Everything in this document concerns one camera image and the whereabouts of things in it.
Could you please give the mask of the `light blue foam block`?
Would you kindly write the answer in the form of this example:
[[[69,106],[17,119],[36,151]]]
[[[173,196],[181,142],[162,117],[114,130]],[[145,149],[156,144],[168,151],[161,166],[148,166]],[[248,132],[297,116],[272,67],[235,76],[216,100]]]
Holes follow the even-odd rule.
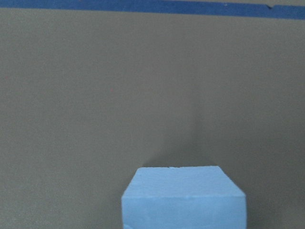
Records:
[[[122,198],[125,229],[245,229],[245,193],[218,166],[141,167]]]

